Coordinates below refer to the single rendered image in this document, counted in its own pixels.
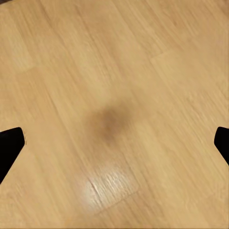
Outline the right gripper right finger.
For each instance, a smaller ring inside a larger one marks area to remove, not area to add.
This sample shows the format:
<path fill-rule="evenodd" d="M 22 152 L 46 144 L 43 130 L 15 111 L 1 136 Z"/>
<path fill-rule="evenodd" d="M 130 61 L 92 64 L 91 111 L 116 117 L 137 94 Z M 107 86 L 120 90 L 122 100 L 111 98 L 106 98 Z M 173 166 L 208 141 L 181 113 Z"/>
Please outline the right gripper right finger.
<path fill-rule="evenodd" d="M 224 127 L 218 127 L 214 144 L 218 151 L 221 153 L 227 164 L 229 165 L 229 129 Z"/>

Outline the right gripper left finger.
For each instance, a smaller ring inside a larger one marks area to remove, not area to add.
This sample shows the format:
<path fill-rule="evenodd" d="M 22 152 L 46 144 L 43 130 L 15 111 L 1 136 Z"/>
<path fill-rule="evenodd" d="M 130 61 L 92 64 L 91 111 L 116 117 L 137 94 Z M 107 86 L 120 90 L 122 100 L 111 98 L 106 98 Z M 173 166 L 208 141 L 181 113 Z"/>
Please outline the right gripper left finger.
<path fill-rule="evenodd" d="M 0 132 L 0 184 L 25 145 L 20 127 Z"/>

